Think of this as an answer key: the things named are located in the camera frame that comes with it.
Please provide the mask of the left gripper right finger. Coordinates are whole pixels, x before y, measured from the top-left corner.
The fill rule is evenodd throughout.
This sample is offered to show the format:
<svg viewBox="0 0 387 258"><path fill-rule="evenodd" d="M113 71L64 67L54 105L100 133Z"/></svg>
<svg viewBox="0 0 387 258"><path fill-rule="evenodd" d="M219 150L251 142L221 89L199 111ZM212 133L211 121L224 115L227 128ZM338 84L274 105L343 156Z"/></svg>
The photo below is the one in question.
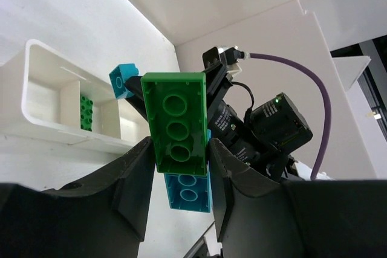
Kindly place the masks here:
<svg viewBox="0 0 387 258"><path fill-rule="evenodd" d="M385 257L386 181L277 183L209 142L224 257Z"/></svg>

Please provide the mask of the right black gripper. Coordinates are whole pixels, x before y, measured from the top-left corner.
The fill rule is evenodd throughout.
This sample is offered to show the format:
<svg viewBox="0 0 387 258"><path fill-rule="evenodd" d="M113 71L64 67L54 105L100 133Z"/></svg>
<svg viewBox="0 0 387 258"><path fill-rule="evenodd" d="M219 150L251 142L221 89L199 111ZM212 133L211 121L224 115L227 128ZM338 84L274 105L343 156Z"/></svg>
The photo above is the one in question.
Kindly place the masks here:
<svg viewBox="0 0 387 258"><path fill-rule="evenodd" d="M226 50L211 48L202 55L208 128L238 160L270 179L281 179L294 163L291 153L308 143L313 133L284 93L256 109L248 108L240 119L223 100L232 85Z"/></svg>

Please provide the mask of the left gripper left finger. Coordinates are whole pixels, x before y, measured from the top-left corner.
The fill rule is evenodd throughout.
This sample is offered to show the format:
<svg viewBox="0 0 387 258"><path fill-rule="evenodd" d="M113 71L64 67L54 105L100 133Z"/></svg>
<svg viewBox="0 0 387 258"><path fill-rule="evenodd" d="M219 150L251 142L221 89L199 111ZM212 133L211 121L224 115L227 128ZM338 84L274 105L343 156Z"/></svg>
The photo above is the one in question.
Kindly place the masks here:
<svg viewBox="0 0 387 258"><path fill-rule="evenodd" d="M137 257L155 151L150 137L62 188L1 184L2 257Z"/></svg>

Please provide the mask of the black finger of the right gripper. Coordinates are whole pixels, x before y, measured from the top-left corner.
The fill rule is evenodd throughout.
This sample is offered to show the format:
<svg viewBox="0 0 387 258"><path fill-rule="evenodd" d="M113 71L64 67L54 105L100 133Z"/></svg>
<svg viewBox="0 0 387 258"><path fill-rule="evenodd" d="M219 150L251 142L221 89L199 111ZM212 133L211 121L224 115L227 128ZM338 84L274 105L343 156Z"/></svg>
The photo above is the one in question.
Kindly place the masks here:
<svg viewBox="0 0 387 258"><path fill-rule="evenodd" d="M143 90L141 87L141 76L132 76L125 82L126 89L133 93L132 97L125 100L144 118L147 119Z"/></svg>

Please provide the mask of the small cyan lego cube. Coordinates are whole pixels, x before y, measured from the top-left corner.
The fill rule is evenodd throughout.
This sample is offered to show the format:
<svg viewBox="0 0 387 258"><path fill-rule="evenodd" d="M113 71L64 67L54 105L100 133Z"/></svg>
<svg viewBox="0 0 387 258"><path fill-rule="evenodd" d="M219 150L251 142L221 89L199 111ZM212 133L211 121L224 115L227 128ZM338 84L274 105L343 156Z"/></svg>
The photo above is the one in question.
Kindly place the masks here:
<svg viewBox="0 0 387 258"><path fill-rule="evenodd" d="M133 96L133 93L125 87L125 82L132 76L140 76L134 63L119 64L109 73L112 90L117 100Z"/></svg>

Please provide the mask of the green long lego brick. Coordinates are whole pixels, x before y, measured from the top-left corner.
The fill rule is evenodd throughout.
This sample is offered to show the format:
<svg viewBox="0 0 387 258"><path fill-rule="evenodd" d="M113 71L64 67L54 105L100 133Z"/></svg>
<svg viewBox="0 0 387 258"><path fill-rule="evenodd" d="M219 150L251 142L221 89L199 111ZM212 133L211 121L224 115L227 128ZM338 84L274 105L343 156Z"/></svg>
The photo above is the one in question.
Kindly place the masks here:
<svg viewBox="0 0 387 258"><path fill-rule="evenodd" d="M141 78L160 173L207 175L204 73L146 73Z"/></svg>

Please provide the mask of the cyan lego brick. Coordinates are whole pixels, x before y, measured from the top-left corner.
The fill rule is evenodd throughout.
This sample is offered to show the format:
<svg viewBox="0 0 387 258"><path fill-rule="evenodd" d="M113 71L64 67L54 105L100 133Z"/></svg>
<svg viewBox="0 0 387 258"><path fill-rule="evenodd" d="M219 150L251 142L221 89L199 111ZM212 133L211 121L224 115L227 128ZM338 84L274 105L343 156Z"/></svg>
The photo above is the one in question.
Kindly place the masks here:
<svg viewBox="0 0 387 258"><path fill-rule="evenodd" d="M169 206L174 210L210 213L212 192L210 188L209 162L206 176L165 173L164 181Z"/></svg>

